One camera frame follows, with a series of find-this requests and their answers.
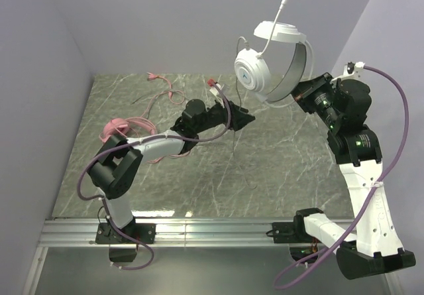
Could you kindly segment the white headset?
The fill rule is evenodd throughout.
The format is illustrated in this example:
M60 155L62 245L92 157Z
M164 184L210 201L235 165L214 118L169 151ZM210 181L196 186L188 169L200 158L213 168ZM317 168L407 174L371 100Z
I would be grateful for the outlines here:
M236 43L236 88L244 88L261 104L283 108L283 102L304 78L312 78L315 55L306 34L283 22L291 0L281 0L273 19L260 21L253 30L264 44L251 44L245 36Z

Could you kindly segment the pink headset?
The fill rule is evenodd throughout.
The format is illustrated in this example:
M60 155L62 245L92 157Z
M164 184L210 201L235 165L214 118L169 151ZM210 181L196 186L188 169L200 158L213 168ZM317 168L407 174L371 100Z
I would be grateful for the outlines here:
M174 90L172 83L165 76L153 74L150 72L148 73L148 77L147 77L148 81L157 80L157 79L160 79L166 82L168 85L168 89L154 95L150 99L147 108L140 116L129 117L126 119L123 119L123 118L111 119L104 126L103 130L99 134L99 139L102 143L106 143L106 141L112 135L127 136L128 133L134 133L136 136L139 136L139 133L138 133L139 130L147 132L149 135L156 135L158 133L156 125L151 120L148 119L148 116L150 115L150 112L154 103L158 100L160 96L167 94L168 99L174 105L181 105L186 100L186 96L183 91Z

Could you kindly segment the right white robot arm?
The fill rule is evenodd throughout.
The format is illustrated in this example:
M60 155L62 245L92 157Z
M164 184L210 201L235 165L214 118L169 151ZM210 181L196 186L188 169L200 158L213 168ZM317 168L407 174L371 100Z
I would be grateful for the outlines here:
M349 280L415 266L415 255L404 249L390 215L379 140L365 124L372 103L370 88L354 78L323 74L300 82L291 94L306 113L317 114L328 127L327 141L355 216L352 234L322 211L301 210L303 232L336 254L339 269Z

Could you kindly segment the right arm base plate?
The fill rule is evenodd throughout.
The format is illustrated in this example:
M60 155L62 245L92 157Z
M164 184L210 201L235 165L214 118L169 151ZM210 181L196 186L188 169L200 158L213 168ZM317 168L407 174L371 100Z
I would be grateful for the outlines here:
M312 238L299 233L294 222L273 222L266 236L273 239L274 244L310 243Z

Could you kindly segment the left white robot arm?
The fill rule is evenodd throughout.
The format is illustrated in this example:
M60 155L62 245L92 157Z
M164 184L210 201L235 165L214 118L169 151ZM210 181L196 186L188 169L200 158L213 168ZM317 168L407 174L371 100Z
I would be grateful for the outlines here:
M227 99L206 107L200 99L187 103L174 126L157 135L130 139L113 135L103 144L86 168L88 176L103 200L107 220L114 228L127 230L134 223L127 192L141 164L172 155L188 153L202 140L199 134L224 125L238 131L255 120L247 109Z

